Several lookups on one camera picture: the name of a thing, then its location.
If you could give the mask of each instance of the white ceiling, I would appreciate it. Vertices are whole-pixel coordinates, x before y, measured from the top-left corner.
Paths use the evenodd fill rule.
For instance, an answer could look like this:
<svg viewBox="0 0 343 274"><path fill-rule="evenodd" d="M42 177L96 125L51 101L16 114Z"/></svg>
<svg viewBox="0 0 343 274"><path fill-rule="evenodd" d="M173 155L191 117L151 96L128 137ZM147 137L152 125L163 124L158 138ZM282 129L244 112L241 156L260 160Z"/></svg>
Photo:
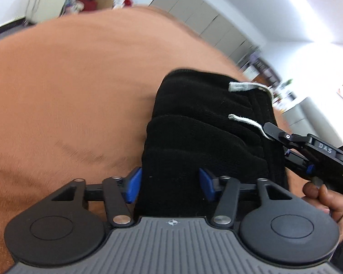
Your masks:
<svg viewBox="0 0 343 274"><path fill-rule="evenodd" d="M269 41L315 41L313 33L324 28L331 42L343 44L343 0L307 0L304 10L311 6L313 15L303 15L296 0L228 1ZM315 14L318 19L311 19Z"/></svg>

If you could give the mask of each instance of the metal rivet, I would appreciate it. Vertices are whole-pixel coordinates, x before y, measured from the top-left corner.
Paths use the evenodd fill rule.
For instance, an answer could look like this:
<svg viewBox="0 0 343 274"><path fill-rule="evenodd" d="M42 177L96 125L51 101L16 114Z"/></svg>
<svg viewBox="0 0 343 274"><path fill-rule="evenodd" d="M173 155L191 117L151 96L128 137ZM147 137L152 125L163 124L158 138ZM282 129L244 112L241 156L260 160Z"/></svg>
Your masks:
<svg viewBox="0 0 343 274"><path fill-rule="evenodd" d="M131 222L131 218L128 215L116 215L113 217L113 222L117 225L126 225Z"/></svg>
<svg viewBox="0 0 343 274"><path fill-rule="evenodd" d="M217 215L214 217L214 223L218 225L227 225L231 223L231 218L226 215Z"/></svg>

